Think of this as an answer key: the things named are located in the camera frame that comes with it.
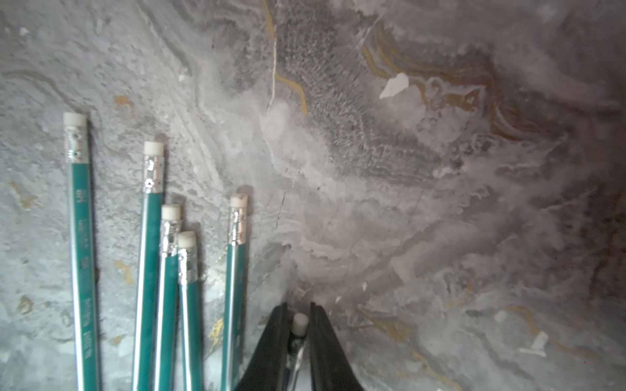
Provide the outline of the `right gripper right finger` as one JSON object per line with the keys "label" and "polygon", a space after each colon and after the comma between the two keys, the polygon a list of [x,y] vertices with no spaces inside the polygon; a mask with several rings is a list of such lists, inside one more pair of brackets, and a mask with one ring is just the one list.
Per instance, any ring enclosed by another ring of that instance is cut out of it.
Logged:
{"label": "right gripper right finger", "polygon": [[310,305],[308,339],[313,391],[364,391],[326,311],[314,302]]}

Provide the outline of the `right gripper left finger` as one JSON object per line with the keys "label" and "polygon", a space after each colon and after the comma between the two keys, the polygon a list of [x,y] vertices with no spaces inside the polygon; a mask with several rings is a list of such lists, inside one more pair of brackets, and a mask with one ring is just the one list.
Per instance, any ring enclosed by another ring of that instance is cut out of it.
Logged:
{"label": "right gripper left finger", "polygon": [[288,304],[276,306],[236,391],[282,391],[290,338]]}

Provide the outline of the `blue pencil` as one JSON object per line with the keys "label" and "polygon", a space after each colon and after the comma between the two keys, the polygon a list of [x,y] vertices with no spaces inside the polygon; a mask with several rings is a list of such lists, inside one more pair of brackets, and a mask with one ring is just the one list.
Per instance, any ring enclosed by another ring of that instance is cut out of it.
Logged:
{"label": "blue pencil", "polygon": [[295,390],[298,373],[303,362],[308,324],[309,318],[306,314],[297,313],[293,316],[288,341],[284,390]]}

